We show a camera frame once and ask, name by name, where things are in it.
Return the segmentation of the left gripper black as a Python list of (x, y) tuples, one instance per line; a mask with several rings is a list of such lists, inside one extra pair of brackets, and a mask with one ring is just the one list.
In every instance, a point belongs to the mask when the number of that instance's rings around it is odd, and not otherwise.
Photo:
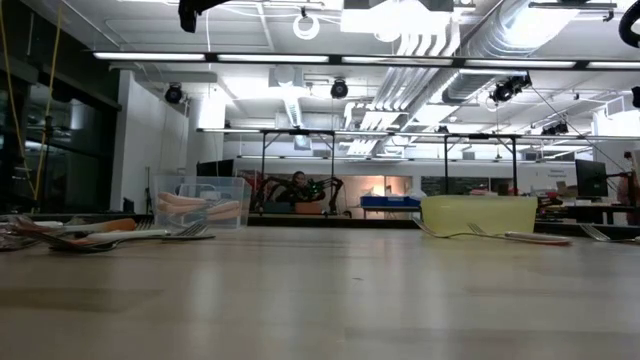
[(180, 27), (188, 33), (195, 33), (197, 18), (205, 11), (231, 0), (179, 0), (178, 15)]

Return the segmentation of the black overhead light bar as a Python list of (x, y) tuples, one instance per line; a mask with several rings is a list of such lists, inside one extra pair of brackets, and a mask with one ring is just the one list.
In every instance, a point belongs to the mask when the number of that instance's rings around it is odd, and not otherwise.
[(542, 58), (469, 58), (447, 56), (124, 51), (95, 51), (93, 56), (99, 60), (109, 62), (310, 64), (328, 66), (518, 69), (547, 71), (640, 71), (640, 60), (556, 60)]

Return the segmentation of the black computer monitor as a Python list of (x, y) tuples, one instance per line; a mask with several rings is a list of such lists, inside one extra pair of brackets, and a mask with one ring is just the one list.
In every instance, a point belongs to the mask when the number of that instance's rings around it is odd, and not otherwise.
[(233, 177), (234, 160), (198, 162), (196, 164), (196, 175), (199, 177)]
[(576, 160), (575, 169), (579, 197), (602, 198), (608, 196), (607, 172), (604, 163)]

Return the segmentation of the clear plastic bin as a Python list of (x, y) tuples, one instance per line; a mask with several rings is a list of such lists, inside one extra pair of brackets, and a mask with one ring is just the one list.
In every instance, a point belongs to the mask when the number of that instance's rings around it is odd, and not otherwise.
[[(196, 223), (207, 225), (209, 229), (236, 230), (247, 226), (251, 200), (251, 187), (239, 177), (199, 177), (157, 175), (152, 182), (152, 204), (156, 225), (184, 229)], [(157, 206), (166, 203), (157, 198), (160, 192), (169, 192), (184, 197), (202, 198), (207, 201), (203, 208), (185, 214), (158, 213)], [(241, 213), (237, 218), (209, 221), (205, 212), (220, 200), (235, 200), (241, 203)]]

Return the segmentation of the black tripod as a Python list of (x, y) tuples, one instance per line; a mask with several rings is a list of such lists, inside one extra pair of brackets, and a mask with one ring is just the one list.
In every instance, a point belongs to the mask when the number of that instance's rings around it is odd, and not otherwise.
[(45, 116), (45, 129), (43, 135), (45, 136), (45, 155), (44, 155), (44, 165), (43, 165), (43, 174), (42, 174), (42, 200), (41, 200), (41, 209), (44, 210), (46, 207), (46, 197), (47, 197), (47, 171), (48, 171), (48, 158), (50, 153), (50, 140), (53, 133), (53, 117), (51, 115)]

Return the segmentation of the person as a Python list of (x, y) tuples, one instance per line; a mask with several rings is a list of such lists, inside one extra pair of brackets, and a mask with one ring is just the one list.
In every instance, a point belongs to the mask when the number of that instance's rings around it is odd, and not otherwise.
[(631, 170), (630, 174), (622, 177), (618, 183), (617, 200), (623, 206), (634, 208), (633, 211), (626, 214), (627, 224), (640, 226), (640, 183), (633, 162), (633, 153), (626, 150), (623, 157), (629, 162)]
[(292, 203), (303, 202), (308, 199), (306, 190), (306, 175), (302, 171), (296, 171), (292, 176), (289, 200)]

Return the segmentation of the blue storage bin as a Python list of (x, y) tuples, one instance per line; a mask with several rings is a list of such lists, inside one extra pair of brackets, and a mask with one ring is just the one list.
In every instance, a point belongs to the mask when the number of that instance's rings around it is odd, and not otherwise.
[(418, 208), (420, 200), (410, 196), (361, 196), (362, 208)]

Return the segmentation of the yellow plastic bin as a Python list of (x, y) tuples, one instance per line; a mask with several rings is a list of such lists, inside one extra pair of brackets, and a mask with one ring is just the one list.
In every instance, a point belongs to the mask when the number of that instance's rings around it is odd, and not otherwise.
[(438, 195), (421, 200), (423, 222), (440, 234), (468, 230), (475, 223), (490, 234), (531, 233), (538, 201), (532, 197)]

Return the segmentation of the black background desk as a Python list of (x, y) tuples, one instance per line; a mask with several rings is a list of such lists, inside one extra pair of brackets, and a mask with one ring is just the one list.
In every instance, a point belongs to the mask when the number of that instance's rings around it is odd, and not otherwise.
[(550, 205), (541, 209), (541, 216), (554, 220), (574, 220), (576, 223), (613, 225), (614, 215), (624, 213), (625, 206), (606, 203), (589, 203), (586, 205)]

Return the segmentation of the black background station frame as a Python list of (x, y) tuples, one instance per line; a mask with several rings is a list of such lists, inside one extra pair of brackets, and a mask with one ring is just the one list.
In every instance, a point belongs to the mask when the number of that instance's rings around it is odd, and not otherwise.
[(271, 133), (275, 134), (273, 141), (275, 141), (280, 135), (286, 134), (290, 136), (311, 136), (317, 135), (321, 140), (323, 140), (324, 136), (330, 136), (332, 138), (332, 142), (329, 145), (331, 150), (331, 176), (335, 177), (335, 145), (336, 145), (336, 131), (335, 130), (321, 130), (321, 129), (302, 129), (302, 128), (290, 128), (290, 129), (262, 129), (260, 130), (262, 134), (262, 147), (261, 147), (261, 176), (260, 176), (260, 186), (256, 192), (256, 202), (254, 209), (262, 215), (263, 212), (263, 204), (265, 201), (264, 197), (264, 188), (268, 184), (268, 180), (265, 178), (265, 162), (266, 162), (266, 150), (270, 146), (270, 143), (267, 142), (267, 136)]
[(445, 178), (445, 194), (449, 194), (449, 150), (453, 148), (453, 145), (449, 145), (450, 138), (468, 139), (468, 140), (497, 140), (501, 142), (504, 139), (510, 141), (509, 145), (504, 147), (512, 154), (512, 181), (513, 181), (513, 195), (519, 195), (518, 188), (518, 171), (517, 171), (517, 155), (516, 145), (517, 140), (521, 138), (521, 135), (517, 134), (490, 134), (490, 133), (444, 133), (443, 134), (443, 146), (444, 146), (444, 178)]

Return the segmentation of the silver ventilation duct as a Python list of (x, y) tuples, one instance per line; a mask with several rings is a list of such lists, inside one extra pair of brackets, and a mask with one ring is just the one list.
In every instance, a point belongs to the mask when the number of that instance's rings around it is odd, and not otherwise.
[[(504, 0), (475, 35), (461, 48), (463, 57), (530, 57), (555, 38), (578, 14), (578, 9), (530, 7), (531, 2), (561, 0)], [(489, 84), (495, 75), (441, 72), (444, 84), (432, 100), (463, 103)]]

